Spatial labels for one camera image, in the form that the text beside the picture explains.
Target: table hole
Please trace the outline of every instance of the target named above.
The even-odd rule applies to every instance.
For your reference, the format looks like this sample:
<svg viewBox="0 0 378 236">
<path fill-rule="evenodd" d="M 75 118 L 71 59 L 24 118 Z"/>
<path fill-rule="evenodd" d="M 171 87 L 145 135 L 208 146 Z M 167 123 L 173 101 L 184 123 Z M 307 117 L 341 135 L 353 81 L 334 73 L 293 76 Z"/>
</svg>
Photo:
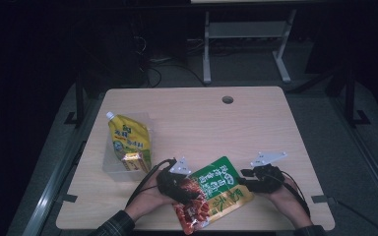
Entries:
<svg viewBox="0 0 378 236">
<path fill-rule="evenodd" d="M 231 104 L 234 101 L 234 98 L 232 96 L 223 96 L 222 102 L 225 104 Z"/>
</svg>

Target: metal frame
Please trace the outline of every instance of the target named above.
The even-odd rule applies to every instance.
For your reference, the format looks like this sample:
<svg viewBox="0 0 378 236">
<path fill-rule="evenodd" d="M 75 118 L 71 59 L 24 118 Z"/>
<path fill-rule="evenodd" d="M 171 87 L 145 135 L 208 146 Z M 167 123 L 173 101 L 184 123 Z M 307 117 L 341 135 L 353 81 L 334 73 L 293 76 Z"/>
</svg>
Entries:
<svg viewBox="0 0 378 236">
<path fill-rule="evenodd" d="M 284 49 L 290 35 L 296 10 L 290 11 L 289 17 L 285 22 L 229 22 L 229 23 L 211 23 L 210 13 L 205 14 L 205 39 L 204 39 L 204 83 L 210 84 L 211 66 L 210 66 L 210 38 L 231 38 L 231 37 L 280 37 L 282 43 L 277 51 L 273 51 L 273 56 L 285 83 L 290 82 L 290 76 L 284 65 Z"/>
<path fill-rule="evenodd" d="M 76 158 L 76 153 L 82 148 L 81 140 L 88 138 L 91 129 L 86 124 L 93 123 L 93 119 L 98 112 L 97 101 L 90 100 L 88 105 L 88 115 L 84 117 L 80 128 L 74 130 L 70 142 L 67 145 L 65 154 L 59 159 L 51 177 L 42 192 L 42 195 L 35 207 L 35 210 L 24 230 L 23 236 L 39 235 L 45 219 L 51 211 L 53 203 L 56 201 L 57 194 L 63 184 L 65 177 L 69 174 L 72 164 Z"/>
<path fill-rule="evenodd" d="M 343 107 L 341 106 L 341 103 L 339 102 L 339 100 L 337 98 L 332 98 L 331 102 L 333 106 L 337 108 L 335 110 L 338 113 L 338 115 L 343 118 L 341 119 L 342 123 L 344 127 L 346 128 L 346 130 L 348 131 L 348 133 L 350 134 L 358 150 L 360 151 L 362 158 L 364 159 L 364 161 L 366 162 L 368 166 L 369 173 L 372 176 L 373 181 L 378 188 L 378 163 L 375 157 L 373 156 L 373 154 L 371 153 L 367 145 L 364 143 L 364 140 L 358 133 L 357 129 L 351 126 L 351 124 L 349 123 L 349 120 L 344 116 Z"/>
</svg>

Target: green snack package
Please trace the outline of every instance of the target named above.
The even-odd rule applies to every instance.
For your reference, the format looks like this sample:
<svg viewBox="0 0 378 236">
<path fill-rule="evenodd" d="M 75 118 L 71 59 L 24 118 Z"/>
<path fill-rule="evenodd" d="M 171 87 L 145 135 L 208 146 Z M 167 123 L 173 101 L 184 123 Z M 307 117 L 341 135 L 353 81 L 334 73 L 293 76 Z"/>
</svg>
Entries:
<svg viewBox="0 0 378 236">
<path fill-rule="evenodd" d="M 190 204 L 173 207 L 186 235 L 200 230 L 253 200 L 254 195 L 238 185 L 237 171 L 226 156 L 196 171 L 181 188 L 199 194 Z"/>
</svg>

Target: table leg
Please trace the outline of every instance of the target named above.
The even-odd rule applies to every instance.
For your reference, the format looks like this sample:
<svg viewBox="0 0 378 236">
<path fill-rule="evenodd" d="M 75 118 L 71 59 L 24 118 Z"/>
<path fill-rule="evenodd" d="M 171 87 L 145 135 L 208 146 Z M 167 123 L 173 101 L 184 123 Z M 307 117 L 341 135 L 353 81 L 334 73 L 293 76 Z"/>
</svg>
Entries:
<svg viewBox="0 0 378 236">
<path fill-rule="evenodd" d="M 211 68 L 210 68 L 210 13 L 205 14 L 205 40 L 204 40 L 204 83 L 211 83 Z"/>
</svg>

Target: yellow spout pouch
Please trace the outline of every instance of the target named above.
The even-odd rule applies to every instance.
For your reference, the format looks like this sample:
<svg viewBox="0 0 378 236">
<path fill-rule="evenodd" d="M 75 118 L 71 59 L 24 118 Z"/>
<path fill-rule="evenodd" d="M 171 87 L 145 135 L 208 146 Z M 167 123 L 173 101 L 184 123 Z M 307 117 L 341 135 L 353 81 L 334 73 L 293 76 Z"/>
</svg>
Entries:
<svg viewBox="0 0 378 236">
<path fill-rule="evenodd" d="M 108 126 L 116 157 L 129 171 L 151 169 L 151 142 L 148 127 L 123 115 L 108 112 Z"/>
</svg>

